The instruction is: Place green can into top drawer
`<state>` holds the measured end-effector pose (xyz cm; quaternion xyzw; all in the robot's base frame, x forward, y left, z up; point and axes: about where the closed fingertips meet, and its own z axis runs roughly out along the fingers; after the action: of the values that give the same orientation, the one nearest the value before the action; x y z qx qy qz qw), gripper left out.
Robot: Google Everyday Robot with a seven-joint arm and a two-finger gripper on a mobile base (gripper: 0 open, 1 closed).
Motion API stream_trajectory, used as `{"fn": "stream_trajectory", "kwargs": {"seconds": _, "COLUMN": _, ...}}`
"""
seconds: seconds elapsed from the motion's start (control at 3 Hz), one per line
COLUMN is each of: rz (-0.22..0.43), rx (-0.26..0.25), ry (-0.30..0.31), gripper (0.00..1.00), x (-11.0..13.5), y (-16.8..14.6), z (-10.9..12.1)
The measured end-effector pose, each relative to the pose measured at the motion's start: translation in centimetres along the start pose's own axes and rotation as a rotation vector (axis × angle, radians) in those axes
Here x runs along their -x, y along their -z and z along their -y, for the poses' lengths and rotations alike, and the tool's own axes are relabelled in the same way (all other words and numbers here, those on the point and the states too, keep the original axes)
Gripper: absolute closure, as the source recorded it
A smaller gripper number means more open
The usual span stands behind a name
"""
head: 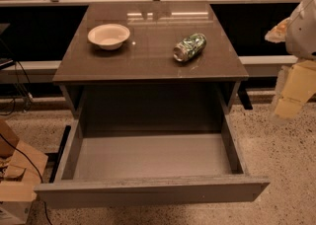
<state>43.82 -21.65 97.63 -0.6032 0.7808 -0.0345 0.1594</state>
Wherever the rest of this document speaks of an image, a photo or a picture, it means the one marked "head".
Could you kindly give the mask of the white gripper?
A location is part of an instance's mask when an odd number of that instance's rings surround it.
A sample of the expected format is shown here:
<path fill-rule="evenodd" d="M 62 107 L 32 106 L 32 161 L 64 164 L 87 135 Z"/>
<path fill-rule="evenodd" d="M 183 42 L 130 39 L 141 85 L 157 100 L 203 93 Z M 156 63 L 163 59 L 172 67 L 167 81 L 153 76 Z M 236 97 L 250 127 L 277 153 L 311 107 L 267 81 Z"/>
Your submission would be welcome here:
<path fill-rule="evenodd" d="M 277 76 L 274 115 L 292 119 L 316 93 L 316 0 L 302 0 L 289 18 L 266 33 L 265 40 L 285 42 L 288 53 L 308 59 L 282 66 Z"/>

